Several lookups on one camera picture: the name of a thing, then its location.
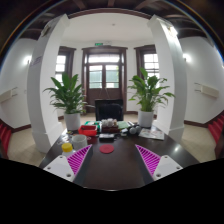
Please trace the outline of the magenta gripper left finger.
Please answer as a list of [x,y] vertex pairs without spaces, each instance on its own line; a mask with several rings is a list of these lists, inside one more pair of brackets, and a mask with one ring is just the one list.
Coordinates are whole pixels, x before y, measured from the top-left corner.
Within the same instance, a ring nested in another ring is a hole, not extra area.
[[82,182],[92,155],[92,146],[88,145],[68,157],[59,155],[44,170],[70,182]]

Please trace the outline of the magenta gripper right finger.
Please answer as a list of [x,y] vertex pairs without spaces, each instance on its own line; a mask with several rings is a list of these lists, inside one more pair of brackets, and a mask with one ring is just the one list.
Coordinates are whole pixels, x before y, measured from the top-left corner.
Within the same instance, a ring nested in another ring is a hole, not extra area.
[[168,155],[159,156],[158,154],[140,145],[137,145],[136,148],[146,170],[154,181],[182,169],[182,166]]

